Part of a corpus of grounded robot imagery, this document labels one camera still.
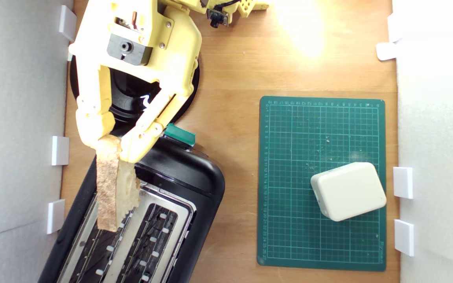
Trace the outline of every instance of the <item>black cable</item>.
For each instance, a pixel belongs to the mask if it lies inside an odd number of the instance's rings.
[[[226,6],[230,6],[232,4],[235,4],[237,2],[240,2],[241,0],[232,0],[232,1],[229,1],[229,2],[225,2],[225,3],[221,3],[221,4],[217,4],[214,6],[214,9],[216,11],[221,11],[224,7]]]

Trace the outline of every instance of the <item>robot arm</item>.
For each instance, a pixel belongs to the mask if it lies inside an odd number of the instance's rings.
[[[91,0],[70,52],[77,58],[79,82],[77,127],[81,141],[97,148],[115,125],[109,68],[146,82],[159,82],[160,92],[121,138],[120,159],[137,163],[153,147],[172,117],[193,92],[202,38],[189,16],[192,9],[216,15],[228,25],[232,14],[246,17],[267,8],[257,0]]]

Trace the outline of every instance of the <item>cutting mat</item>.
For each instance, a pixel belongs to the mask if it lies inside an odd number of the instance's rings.
[[[260,265],[385,270],[385,207],[333,222],[310,185],[358,161],[375,165],[385,190],[382,100],[265,96],[259,151]]]

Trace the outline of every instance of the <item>white wall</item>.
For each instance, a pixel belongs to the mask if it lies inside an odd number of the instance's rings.
[[[399,164],[413,167],[415,256],[401,255],[402,283],[453,282],[453,1],[393,0],[397,43]]]
[[[50,162],[64,132],[63,4],[72,0],[0,0],[0,282],[36,281],[56,238],[45,215],[61,187]]]

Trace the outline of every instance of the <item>wooden surface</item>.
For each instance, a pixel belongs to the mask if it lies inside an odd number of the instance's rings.
[[[81,16],[86,0],[76,0]],[[388,40],[390,0],[276,0],[268,11],[213,29],[193,13],[203,34],[200,85],[178,126],[221,168],[225,196],[195,267],[192,283],[348,282],[397,283],[399,253],[392,195],[397,165],[397,87],[393,61],[379,62],[375,44]],[[385,100],[388,176],[388,243],[385,272],[299,269],[256,263],[258,113],[263,95],[376,98]],[[68,93],[66,136],[70,164],[64,167],[61,197],[70,205],[94,151],[78,138]]]

